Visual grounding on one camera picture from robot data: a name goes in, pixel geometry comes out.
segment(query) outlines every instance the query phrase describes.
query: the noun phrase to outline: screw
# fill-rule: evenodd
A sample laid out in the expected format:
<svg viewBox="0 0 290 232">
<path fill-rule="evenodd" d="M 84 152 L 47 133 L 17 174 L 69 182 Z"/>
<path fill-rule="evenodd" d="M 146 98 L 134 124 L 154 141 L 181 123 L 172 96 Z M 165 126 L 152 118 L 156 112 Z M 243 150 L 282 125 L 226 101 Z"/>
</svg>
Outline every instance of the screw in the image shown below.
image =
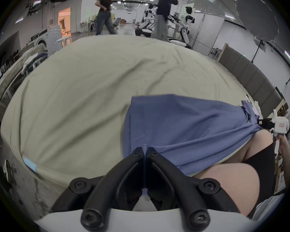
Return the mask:
<svg viewBox="0 0 290 232">
<path fill-rule="evenodd" d="M 102 218 L 95 211 L 84 211 L 81 218 L 81 223 L 87 228 L 97 228 L 101 225 Z"/>
<path fill-rule="evenodd" d="M 216 186 L 215 186 L 215 183 L 213 183 L 211 181 L 207 181 L 204 183 L 204 187 L 209 189 L 209 190 L 213 190 Z"/>
<path fill-rule="evenodd" d="M 190 223 L 194 227 L 205 227 L 209 221 L 209 215 L 205 211 L 197 211 L 190 216 Z"/>
<path fill-rule="evenodd" d="M 85 181 L 77 181 L 74 186 L 77 188 L 77 189 L 83 189 L 86 187 L 86 182 Z"/>
</svg>

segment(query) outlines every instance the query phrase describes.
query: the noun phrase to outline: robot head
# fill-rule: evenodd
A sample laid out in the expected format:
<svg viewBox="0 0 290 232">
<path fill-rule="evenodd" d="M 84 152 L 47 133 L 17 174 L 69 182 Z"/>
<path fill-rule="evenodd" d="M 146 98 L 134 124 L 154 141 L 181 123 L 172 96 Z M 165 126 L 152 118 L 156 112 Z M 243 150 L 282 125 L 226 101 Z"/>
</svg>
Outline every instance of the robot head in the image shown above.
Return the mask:
<svg viewBox="0 0 290 232">
<path fill-rule="evenodd" d="M 191 14 L 191 13 L 192 13 L 192 8 L 191 8 L 191 7 L 186 7 L 186 12 L 187 12 L 188 14 Z"/>
</svg>

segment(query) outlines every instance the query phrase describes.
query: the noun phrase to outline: black shorts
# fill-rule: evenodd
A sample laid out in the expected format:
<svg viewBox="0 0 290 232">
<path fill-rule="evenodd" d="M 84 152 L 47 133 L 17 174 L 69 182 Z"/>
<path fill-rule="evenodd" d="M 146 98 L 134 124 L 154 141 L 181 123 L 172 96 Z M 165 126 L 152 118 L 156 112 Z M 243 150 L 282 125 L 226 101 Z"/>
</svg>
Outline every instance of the black shorts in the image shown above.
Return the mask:
<svg viewBox="0 0 290 232">
<path fill-rule="evenodd" d="M 259 153 L 244 161 L 244 163 L 252 166 L 257 171 L 260 179 L 259 199 L 254 209 L 247 216 L 252 218 L 256 206 L 274 195 L 276 184 L 274 144 L 261 150 Z"/>
</svg>

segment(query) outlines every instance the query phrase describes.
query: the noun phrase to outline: gray cushion panel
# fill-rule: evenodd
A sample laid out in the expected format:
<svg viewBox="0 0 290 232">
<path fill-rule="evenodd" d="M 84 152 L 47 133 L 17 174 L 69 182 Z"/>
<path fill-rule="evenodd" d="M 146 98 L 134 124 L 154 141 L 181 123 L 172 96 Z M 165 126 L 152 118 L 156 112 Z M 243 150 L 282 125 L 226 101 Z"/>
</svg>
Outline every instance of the gray cushion panel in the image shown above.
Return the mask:
<svg viewBox="0 0 290 232">
<path fill-rule="evenodd" d="M 253 99 L 259 102 L 259 106 L 261 107 L 266 102 L 266 100 L 270 97 L 270 95 L 273 93 L 274 90 L 275 88 L 272 86 L 270 81 L 268 79 L 265 79 L 262 86 L 253 96 Z"/>
<path fill-rule="evenodd" d="M 254 95 L 257 93 L 257 91 L 262 86 L 265 79 L 266 79 L 265 75 L 260 70 L 257 70 L 257 72 L 250 80 L 250 82 L 245 87 L 252 97 L 254 97 Z"/>
<path fill-rule="evenodd" d="M 229 59 L 229 57 L 233 51 L 234 50 L 231 47 L 226 46 L 226 48 L 224 49 L 224 51 L 219 59 L 219 63 L 221 63 L 223 66 L 225 66 L 225 63 L 227 62 L 227 60 Z"/>
<path fill-rule="evenodd" d="M 244 88 L 246 88 L 248 83 L 252 80 L 257 70 L 258 68 L 252 62 L 249 61 L 245 70 L 242 72 L 242 74 L 239 77 L 237 77 L 238 81 L 243 85 Z"/>
<path fill-rule="evenodd" d="M 273 112 L 273 110 L 279 105 L 280 102 L 281 97 L 275 89 L 269 96 L 269 98 L 264 102 L 264 104 L 260 106 L 263 117 L 267 118 Z"/>
<path fill-rule="evenodd" d="M 231 73 L 235 69 L 237 62 L 241 58 L 242 54 L 234 50 L 227 62 L 225 63 L 224 67 L 226 67 Z"/>
<path fill-rule="evenodd" d="M 238 79 L 249 63 L 250 61 L 241 55 L 231 73 Z"/>
</svg>

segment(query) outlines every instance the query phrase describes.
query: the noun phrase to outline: washing machine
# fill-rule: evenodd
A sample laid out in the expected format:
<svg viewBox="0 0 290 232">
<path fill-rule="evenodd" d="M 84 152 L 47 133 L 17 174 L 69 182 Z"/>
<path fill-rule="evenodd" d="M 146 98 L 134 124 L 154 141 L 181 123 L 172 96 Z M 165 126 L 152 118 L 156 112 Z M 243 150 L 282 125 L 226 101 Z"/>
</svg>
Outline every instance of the washing machine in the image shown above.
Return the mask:
<svg viewBox="0 0 290 232">
<path fill-rule="evenodd" d="M 33 42 L 34 46 L 44 44 L 48 50 L 47 53 L 50 56 L 62 48 L 62 44 L 60 42 L 56 42 L 61 38 L 62 34 L 60 25 L 57 25 L 52 28 L 45 29 L 41 33 L 35 34 L 31 37 L 31 42 Z"/>
</svg>

